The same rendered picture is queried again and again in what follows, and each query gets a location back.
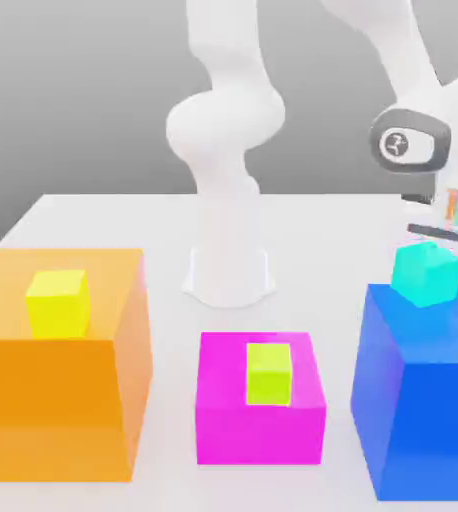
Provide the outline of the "large blue box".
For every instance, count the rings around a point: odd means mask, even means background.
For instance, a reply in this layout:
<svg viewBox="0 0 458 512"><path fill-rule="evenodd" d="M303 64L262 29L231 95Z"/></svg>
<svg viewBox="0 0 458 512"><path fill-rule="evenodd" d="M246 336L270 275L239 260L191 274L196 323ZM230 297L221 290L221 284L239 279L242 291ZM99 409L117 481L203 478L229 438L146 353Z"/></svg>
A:
<svg viewBox="0 0 458 512"><path fill-rule="evenodd" d="M367 288L350 401L380 501L458 501L458 295Z"/></svg>

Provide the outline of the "large magenta box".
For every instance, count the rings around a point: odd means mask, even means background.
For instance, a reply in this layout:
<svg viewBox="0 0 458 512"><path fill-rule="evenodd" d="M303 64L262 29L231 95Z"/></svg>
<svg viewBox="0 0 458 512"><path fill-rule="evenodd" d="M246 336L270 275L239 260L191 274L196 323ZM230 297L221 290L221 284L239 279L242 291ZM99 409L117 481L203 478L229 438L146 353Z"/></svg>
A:
<svg viewBox="0 0 458 512"><path fill-rule="evenodd" d="M289 406L246 403L246 345L287 343ZM306 332L204 332L200 338L195 429L200 465L317 465L327 405Z"/></svg>

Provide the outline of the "small lime cube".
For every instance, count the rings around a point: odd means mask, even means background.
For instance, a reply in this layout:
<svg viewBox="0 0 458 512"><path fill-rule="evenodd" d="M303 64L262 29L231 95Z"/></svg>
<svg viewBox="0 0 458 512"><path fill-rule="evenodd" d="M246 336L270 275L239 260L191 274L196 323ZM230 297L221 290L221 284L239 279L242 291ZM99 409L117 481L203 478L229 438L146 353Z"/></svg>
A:
<svg viewBox="0 0 458 512"><path fill-rule="evenodd" d="M287 343L248 343L246 357L246 403L289 406L292 392L290 346Z"/></svg>

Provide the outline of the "small cyan cube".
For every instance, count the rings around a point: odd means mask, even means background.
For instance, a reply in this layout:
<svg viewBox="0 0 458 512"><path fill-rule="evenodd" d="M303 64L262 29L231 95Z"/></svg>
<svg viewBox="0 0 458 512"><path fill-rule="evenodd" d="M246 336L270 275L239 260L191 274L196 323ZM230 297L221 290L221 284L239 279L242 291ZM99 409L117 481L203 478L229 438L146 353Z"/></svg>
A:
<svg viewBox="0 0 458 512"><path fill-rule="evenodd" d="M458 256L430 241L400 247L391 288L418 308L452 301L458 293Z"/></svg>

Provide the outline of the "small yellow cube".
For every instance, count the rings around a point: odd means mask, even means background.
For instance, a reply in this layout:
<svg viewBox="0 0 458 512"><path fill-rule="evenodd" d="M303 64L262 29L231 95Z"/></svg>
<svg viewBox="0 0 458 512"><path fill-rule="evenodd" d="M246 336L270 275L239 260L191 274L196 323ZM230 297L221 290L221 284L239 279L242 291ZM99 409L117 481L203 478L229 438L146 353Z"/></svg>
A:
<svg viewBox="0 0 458 512"><path fill-rule="evenodd" d="M80 339L90 322L87 273L82 269L38 271L25 294L35 339Z"/></svg>

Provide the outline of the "large orange box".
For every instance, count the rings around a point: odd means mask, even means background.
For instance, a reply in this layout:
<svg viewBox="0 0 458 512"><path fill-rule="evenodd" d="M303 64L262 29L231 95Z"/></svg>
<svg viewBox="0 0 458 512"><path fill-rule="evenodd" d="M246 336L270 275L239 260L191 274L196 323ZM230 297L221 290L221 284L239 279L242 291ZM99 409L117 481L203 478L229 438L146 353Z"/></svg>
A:
<svg viewBox="0 0 458 512"><path fill-rule="evenodd" d="M25 295L39 271L81 269L88 331L32 336ZM128 482L152 378L139 249L0 248L0 482Z"/></svg>

